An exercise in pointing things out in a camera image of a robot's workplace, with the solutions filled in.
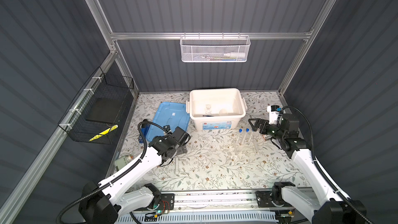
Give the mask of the white plastic storage bin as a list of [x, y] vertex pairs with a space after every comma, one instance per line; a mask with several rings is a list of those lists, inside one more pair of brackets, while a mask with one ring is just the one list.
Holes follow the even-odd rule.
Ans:
[[[211, 105], [211, 115], [205, 115], [206, 105]], [[228, 110], [227, 116], [220, 116], [221, 109]], [[236, 88], [192, 90], [186, 101], [186, 112], [197, 131], [232, 130], [246, 116], [247, 104]]]

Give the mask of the small white dish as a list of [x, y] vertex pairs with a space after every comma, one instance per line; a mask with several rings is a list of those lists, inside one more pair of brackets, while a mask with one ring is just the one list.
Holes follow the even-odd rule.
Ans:
[[219, 111], [219, 115], [220, 116], [227, 116], [228, 115], [228, 110], [226, 110], [226, 109], [221, 109], [220, 111]]

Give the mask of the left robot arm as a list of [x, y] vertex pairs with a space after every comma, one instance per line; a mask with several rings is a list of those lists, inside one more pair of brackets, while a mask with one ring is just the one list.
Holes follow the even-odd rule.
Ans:
[[[165, 136], [157, 136], [148, 143], [142, 132], [142, 125], [154, 125], [161, 129]], [[123, 194], [148, 171], [162, 165], [168, 159], [173, 159], [177, 149], [191, 139], [191, 136], [179, 127], [172, 132], [169, 127], [162, 127], [150, 121], [140, 122], [137, 128], [144, 142], [141, 155], [98, 184], [87, 184], [88, 192], [62, 209], [56, 218], [56, 223], [64, 223], [63, 215], [75, 205], [79, 205], [79, 212], [86, 224], [115, 223], [121, 211], [117, 201]]]

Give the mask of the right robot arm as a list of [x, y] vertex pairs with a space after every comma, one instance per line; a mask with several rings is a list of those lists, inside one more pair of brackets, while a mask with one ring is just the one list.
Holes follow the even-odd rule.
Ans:
[[299, 119], [285, 113], [287, 106], [268, 106], [269, 119], [251, 118], [252, 131], [270, 137], [272, 144], [283, 150], [301, 170], [317, 199], [313, 200], [292, 182], [274, 183], [270, 191], [257, 191], [260, 207], [291, 205], [312, 224], [370, 224], [361, 201], [353, 200], [332, 179], [315, 155], [312, 127], [309, 140], [300, 137]]

